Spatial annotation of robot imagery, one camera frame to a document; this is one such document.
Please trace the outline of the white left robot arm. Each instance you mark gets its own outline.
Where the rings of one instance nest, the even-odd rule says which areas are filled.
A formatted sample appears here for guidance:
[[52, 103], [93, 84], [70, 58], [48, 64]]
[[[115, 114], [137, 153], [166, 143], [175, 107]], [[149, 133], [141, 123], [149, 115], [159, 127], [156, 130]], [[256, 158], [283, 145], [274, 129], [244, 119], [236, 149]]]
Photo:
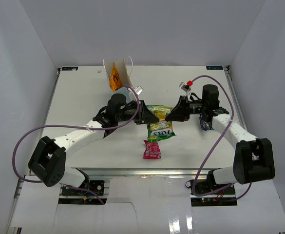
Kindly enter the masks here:
[[107, 106], [101, 108], [82, 129], [54, 139], [42, 137], [29, 160], [28, 168], [47, 187], [63, 184], [83, 195], [89, 190], [88, 176], [78, 168], [67, 166], [67, 158], [90, 143], [109, 136], [123, 121], [150, 124], [158, 122], [159, 118], [148, 110], [143, 100], [127, 103], [123, 94], [114, 94]]

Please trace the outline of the green yellow Fox's candy bag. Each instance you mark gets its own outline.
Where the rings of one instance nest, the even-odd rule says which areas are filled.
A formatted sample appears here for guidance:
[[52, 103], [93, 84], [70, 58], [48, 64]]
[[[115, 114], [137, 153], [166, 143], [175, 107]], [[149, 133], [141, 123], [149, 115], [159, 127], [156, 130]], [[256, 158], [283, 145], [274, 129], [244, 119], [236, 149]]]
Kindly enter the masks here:
[[171, 121], [165, 118], [171, 113], [172, 107], [164, 105], [147, 105], [148, 110], [159, 118], [159, 122], [147, 125], [148, 142], [154, 143], [176, 136]]

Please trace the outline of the blue snack bag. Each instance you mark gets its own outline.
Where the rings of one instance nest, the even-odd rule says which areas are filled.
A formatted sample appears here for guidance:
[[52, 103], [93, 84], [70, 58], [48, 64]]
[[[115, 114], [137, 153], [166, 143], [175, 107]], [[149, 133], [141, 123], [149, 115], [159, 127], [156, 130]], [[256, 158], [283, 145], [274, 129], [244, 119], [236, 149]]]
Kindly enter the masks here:
[[200, 128], [202, 130], [204, 130], [204, 131], [213, 130], [211, 122], [206, 122], [203, 119], [203, 115], [202, 114], [199, 115], [199, 122], [200, 122]]

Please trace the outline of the blue label right corner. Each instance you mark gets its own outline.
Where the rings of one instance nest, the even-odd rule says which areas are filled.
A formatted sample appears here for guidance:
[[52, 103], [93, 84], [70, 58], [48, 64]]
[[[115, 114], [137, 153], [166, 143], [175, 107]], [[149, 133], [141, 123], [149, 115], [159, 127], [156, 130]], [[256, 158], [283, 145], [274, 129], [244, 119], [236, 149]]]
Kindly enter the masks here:
[[207, 70], [223, 70], [223, 66], [206, 66]]

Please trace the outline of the aluminium front frame rail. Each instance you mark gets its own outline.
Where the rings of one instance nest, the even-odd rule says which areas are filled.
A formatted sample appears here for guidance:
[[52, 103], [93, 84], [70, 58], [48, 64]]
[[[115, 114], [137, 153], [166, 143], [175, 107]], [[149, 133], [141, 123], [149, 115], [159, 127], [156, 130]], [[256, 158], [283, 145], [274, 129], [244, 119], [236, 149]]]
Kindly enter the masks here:
[[66, 168], [48, 173], [44, 169], [31, 169], [30, 174], [36, 175], [42, 182], [69, 184], [85, 179], [113, 178], [116, 176], [164, 176], [164, 177], [196, 177], [197, 169], [121, 169], [121, 168]]

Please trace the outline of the red pink candy packet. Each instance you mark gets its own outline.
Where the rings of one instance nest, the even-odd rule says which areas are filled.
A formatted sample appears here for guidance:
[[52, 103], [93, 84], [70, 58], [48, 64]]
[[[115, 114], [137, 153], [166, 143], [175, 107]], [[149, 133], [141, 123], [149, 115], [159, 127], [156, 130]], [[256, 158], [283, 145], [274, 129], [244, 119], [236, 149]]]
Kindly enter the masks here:
[[146, 149], [143, 154], [143, 159], [153, 160], [153, 159], [161, 159], [161, 151], [157, 142], [148, 142], [144, 140]]

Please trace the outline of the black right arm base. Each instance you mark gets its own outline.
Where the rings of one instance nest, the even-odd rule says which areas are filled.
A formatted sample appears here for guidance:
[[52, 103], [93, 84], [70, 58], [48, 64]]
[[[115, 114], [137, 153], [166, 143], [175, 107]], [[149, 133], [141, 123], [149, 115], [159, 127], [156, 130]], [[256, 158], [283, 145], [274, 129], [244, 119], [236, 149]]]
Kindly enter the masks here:
[[206, 196], [196, 196], [192, 192], [194, 180], [188, 180], [185, 183], [185, 187], [190, 191], [190, 200], [192, 207], [216, 207], [216, 206], [237, 206], [236, 191], [234, 186], [230, 186], [225, 190], [215, 192], [215, 190], [223, 187], [223, 185], [217, 185], [213, 188], [209, 188], [208, 184], [204, 180], [198, 180], [195, 186], [195, 192], [198, 195], [212, 192], [212, 194]]

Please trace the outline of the blue label corner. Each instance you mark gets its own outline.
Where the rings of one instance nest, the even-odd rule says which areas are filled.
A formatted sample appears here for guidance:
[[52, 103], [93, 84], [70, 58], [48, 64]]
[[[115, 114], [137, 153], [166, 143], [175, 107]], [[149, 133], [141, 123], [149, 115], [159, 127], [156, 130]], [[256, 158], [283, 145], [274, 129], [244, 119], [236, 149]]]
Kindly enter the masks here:
[[223, 70], [223, 66], [206, 66], [207, 70]]
[[65, 66], [61, 68], [61, 71], [77, 71], [78, 67], [74, 66], [74, 67], [69, 67], [69, 66]]

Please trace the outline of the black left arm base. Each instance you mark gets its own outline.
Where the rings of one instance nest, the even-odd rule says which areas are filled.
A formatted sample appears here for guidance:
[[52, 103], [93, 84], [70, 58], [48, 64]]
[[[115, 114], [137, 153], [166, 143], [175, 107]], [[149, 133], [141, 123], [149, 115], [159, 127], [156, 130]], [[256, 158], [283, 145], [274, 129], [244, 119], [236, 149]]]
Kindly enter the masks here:
[[87, 180], [80, 188], [62, 186], [59, 203], [72, 205], [104, 205], [107, 200], [104, 196], [104, 180]]

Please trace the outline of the blue label left corner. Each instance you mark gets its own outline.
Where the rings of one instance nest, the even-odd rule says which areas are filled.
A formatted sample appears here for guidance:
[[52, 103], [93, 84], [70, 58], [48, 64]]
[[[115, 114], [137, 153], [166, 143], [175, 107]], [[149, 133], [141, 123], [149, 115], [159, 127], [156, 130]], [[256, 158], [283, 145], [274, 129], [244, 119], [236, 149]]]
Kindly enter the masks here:
[[77, 71], [78, 67], [74, 66], [74, 67], [69, 67], [69, 66], [65, 66], [61, 68], [61, 71]]

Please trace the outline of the orange Kettle chips bag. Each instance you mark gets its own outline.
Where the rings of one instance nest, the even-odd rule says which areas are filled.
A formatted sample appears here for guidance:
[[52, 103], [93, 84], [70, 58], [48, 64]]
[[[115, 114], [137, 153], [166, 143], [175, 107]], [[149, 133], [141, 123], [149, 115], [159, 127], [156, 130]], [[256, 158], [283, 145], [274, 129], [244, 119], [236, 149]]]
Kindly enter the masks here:
[[122, 84], [122, 81], [121, 81], [121, 78], [120, 78], [120, 75], [116, 68], [115, 63], [113, 63], [113, 67], [110, 73], [109, 85], [113, 92], [123, 87], [123, 84]]

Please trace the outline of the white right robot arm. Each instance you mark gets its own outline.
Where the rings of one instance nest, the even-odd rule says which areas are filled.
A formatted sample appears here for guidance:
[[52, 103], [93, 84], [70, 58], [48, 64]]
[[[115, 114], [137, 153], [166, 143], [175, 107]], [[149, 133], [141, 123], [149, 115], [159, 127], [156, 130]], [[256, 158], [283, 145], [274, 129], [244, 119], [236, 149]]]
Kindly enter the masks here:
[[216, 195], [235, 183], [251, 184], [275, 177], [271, 141], [254, 136], [233, 122], [233, 114], [220, 106], [216, 85], [204, 85], [202, 97], [198, 100], [180, 96], [166, 120], [183, 122], [189, 120], [191, 115], [199, 115], [201, 126], [219, 132], [220, 138], [225, 138], [235, 150], [233, 165], [209, 171], [204, 181], [194, 180], [191, 185], [192, 194]]

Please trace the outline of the light blue paper bag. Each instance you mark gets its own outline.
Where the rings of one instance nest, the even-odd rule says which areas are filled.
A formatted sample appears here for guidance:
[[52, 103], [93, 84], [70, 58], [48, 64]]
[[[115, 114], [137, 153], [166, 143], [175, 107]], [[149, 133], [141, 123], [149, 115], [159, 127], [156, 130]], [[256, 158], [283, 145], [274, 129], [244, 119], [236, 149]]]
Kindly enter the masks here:
[[113, 94], [123, 94], [126, 99], [129, 98], [129, 90], [125, 87], [125, 85], [132, 86], [132, 83], [130, 81], [130, 76], [133, 70], [133, 60], [130, 56], [126, 58], [119, 59], [118, 61], [107, 61], [106, 59], [103, 60], [103, 68], [106, 73], [106, 77], [108, 79], [109, 83], [109, 78], [110, 78], [110, 73], [113, 67], [113, 63], [115, 63], [116, 68], [119, 72], [123, 87], [120, 88], [119, 90], [113, 92]]

